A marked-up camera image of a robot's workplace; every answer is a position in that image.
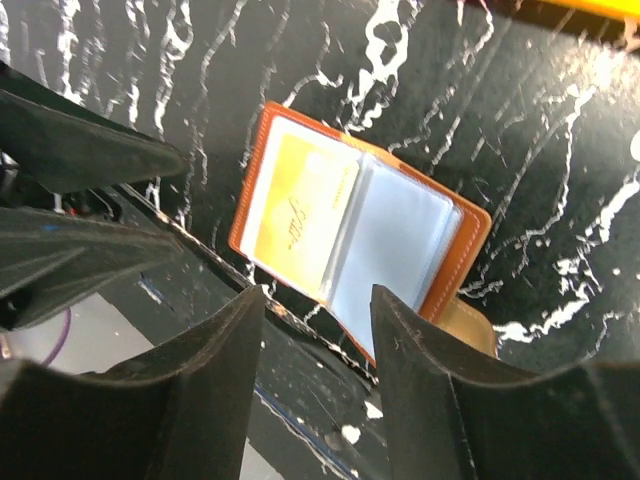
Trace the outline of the brown leather card holder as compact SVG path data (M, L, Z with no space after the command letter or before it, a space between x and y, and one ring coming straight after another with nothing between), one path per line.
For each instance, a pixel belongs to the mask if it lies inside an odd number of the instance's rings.
M229 237L230 247L250 260L240 251L239 244L244 232L249 203L252 198L254 185L258 176L260 158L264 151L266 131L271 125L272 119L277 115L284 116L298 122L301 125L317 131L322 135L326 135L331 139L338 140L346 145L368 152L382 160L386 165L418 181L431 191L442 194L446 198L452 200L456 210L461 215L455 233L451 236L450 240L443 242L440 245L443 250L443 257L436 264L434 278L429 282L426 297L420 307L414 309L407 304L423 319L430 322L438 321L442 313L451 303L452 299L457 295L459 288L468 275L472 264L487 238L491 227L490 215L483 208L458 195L427 175L419 172L388 151L356 137L341 133L336 129L327 127L316 120L275 102L268 103L261 114L260 126L254 143L254 152L249 164L248 173L245 178L234 222L232 224ZM368 360L374 359L375 355L373 357L368 357L361 348L359 348L355 343L354 345Z

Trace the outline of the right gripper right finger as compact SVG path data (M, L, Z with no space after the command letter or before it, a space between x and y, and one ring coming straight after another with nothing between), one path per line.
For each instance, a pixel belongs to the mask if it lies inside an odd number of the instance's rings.
M424 321L388 288L371 321L395 479L635 479L639 366L538 375Z

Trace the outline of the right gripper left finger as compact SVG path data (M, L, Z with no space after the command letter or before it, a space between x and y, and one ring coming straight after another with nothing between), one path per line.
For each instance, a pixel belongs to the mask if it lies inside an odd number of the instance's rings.
M104 373L1 365L5 479L235 479L241 471L265 296Z

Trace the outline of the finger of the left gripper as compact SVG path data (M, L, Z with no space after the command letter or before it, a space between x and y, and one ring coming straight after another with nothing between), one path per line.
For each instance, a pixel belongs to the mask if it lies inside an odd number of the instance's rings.
M82 120L6 90L1 92L1 149L51 192L74 192L186 168L181 153L155 139Z
M1 210L1 328L38 325L182 253L170 234L31 208Z

